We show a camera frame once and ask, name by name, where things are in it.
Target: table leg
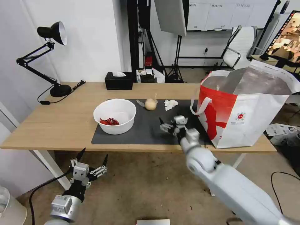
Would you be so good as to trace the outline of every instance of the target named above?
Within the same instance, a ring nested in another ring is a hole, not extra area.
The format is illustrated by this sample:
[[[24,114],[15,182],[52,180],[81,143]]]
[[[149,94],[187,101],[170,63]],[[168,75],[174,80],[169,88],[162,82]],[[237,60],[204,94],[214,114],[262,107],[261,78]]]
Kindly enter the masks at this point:
[[[238,165],[241,163],[241,161],[245,158],[245,156],[246,156],[246,153],[240,154],[239,157],[237,158],[237,160],[232,165],[232,167],[236,169],[238,167]]]
[[[59,166],[56,164],[54,159],[51,157],[48,151],[46,150],[33,150],[34,153],[37,155],[37,157],[45,164],[45,166],[48,168],[48,170],[53,174],[54,177],[59,177],[63,175],[62,170],[59,168]],[[69,180],[66,177],[62,177],[58,180],[62,187],[65,190],[68,190],[70,188]]]

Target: red chili pepper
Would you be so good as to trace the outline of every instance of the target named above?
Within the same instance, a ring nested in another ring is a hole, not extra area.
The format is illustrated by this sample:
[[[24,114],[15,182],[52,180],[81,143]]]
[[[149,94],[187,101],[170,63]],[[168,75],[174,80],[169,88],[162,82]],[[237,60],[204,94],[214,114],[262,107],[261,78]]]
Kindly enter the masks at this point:
[[[100,118],[100,123],[104,124],[104,125],[109,125],[109,126],[115,126],[115,125],[119,125],[119,122],[113,118],[109,118],[106,120],[103,120]]]

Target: chair armrest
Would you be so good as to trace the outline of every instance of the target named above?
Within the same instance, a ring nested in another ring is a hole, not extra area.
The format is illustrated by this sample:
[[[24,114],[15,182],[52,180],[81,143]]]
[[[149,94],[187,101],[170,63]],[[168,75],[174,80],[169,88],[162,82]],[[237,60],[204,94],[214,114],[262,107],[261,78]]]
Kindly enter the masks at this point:
[[[238,51],[236,51],[236,50],[234,50],[232,48],[227,47],[227,49],[237,54],[237,60],[235,61],[234,65],[232,66],[232,68],[234,68],[235,65],[238,63],[238,61],[240,60],[241,54]]]
[[[262,52],[265,51],[265,50],[263,50],[262,48],[258,48],[258,47],[255,47],[255,46],[252,46],[251,49],[252,49],[252,48],[256,48],[256,49],[258,49],[258,50],[261,50]]]

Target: lamp shade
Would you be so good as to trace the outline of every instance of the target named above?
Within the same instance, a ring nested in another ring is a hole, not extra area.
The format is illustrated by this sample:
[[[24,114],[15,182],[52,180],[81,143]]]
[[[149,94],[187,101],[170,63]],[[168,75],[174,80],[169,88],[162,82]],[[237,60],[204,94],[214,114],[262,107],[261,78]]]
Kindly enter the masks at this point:
[[[42,38],[53,38],[62,45],[67,45],[67,34],[62,22],[56,22],[51,27],[38,27],[37,33]]]

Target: black mat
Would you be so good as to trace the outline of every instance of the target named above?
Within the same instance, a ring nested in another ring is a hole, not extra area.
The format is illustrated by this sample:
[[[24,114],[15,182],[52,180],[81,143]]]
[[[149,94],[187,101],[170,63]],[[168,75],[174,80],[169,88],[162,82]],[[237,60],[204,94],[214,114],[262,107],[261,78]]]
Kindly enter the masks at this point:
[[[160,130],[159,117],[165,123],[170,123],[176,115],[188,118],[186,127],[196,128],[200,133],[201,144],[211,144],[197,116],[190,112],[190,100],[176,100],[179,105],[168,111],[165,110],[164,100],[158,100],[157,108],[148,111],[141,107],[135,99],[129,99],[135,104],[137,113],[133,127],[126,133],[111,135],[105,133],[98,125],[92,139],[92,144],[178,144],[177,138]]]

